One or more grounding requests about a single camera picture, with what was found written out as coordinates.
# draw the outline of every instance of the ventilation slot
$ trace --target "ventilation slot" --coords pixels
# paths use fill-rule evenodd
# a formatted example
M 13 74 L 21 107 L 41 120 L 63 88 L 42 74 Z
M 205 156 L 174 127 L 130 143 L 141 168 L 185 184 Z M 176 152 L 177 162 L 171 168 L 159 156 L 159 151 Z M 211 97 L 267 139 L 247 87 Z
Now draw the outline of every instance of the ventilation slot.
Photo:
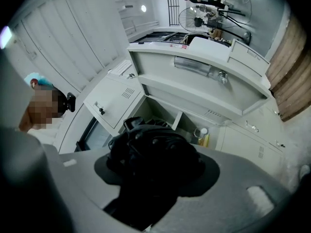
M 258 154 L 258 157 L 260 158 L 260 159 L 263 159 L 263 152 L 264 152 L 264 148 L 263 147 L 259 147 L 259 154 Z
M 222 117 L 222 115 L 212 111 L 212 110 L 208 110 L 206 113 L 205 113 L 206 116 L 208 115 L 214 115 L 214 116 L 217 116 L 217 117 Z
M 129 99 L 135 90 L 127 88 L 125 92 L 121 95 L 122 97 Z

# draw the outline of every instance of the small bottle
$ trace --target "small bottle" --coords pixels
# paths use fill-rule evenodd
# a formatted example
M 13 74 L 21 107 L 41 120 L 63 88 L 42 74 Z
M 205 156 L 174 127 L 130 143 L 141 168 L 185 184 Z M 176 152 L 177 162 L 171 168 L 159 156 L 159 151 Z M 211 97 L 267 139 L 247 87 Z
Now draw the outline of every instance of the small bottle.
M 200 136 L 198 139 L 198 145 L 207 148 L 208 140 L 209 140 L 208 130 L 206 128 L 201 129 Z

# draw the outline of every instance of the person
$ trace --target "person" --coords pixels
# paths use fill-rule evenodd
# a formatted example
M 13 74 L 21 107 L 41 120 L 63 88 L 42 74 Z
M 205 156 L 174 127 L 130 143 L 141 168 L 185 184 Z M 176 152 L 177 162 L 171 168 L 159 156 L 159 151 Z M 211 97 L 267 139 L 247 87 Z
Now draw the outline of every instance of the person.
M 201 4 L 205 4 L 205 5 L 213 5 L 217 8 L 221 8 L 221 9 L 225 8 L 225 4 L 223 4 L 219 1 L 215 1 L 215 0 L 185 0 L 185 1 L 190 1 L 192 3 L 201 3 Z
M 52 124 L 52 118 L 61 117 L 66 110 L 74 112 L 75 96 L 72 93 L 66 97 L 38 73 L 31 73 L 24 80 L 35 94 L 22 117 L 19 130 L 28 132 L 30 129 L 42 129 L 46 124 Z

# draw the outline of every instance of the white cabinet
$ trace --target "white cabinet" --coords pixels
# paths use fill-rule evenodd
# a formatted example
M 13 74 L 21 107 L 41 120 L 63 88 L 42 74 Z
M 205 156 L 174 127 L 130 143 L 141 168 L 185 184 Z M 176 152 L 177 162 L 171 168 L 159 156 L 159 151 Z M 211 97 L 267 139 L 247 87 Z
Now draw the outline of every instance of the white cabinet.
M 247 158 L 271 175 L 279 172 L 280 136 L 272 133 L 281 135 L 279 117 L 263 107 L 271 93 L 253 69 L 166 45 L 134 43 L 128 50 L 135 78 L 108 75 L 85 100 L 111 135 L 121 133 L 130 117 L 164 120 L 193 144 L 194 130 L 208 128 L 209 148 Z M 180 58 L 187 60 L 177 65 Z M 221 82 L 224 72 L 227 82 Z
M 243 63 L 262 77 L 265 76 L 265 73 L 270 66 L 270 63 L 259 53 L 237 40 L 233 40 L 232 46 L 230 47 L 229 59 L 230 58 Z
M 260 137 L 280 151 L 283 151 L 283 146 L 286 146 L 283 122 L 266 104 L 246 116 L 234 120 L 233 123 Z
M 88 103 L 98 116 L 115 128 L 139 93 L 139 89 L 105 79 L 93 89 L 85 103 Z
M 276 117 L 279 117 L 279 110 L 275 99 L 271 99 L 266 103 L 266 108 Z
M 249 137 L 229 126 L 225 129 L 221 151 L 248 159 L 273 177 L 282 169 L 282 152 L 268 147 L 259 137 Z
M 194 130 L 197 128 L 208 128 L 209 142 L 207 147 L 210 149 L 216 149 L 217 144 L 223 140 L 223 135 L 219 134 L 221 127 L 206 118 L 177 108 L 164 101 L 146 98 L 134 112 L 133 116 L 142 117 L 145 122 L 148 122 L 150 119 L 161 119 L 193 144 L 197 144 L 198 140 L 193 135 Z

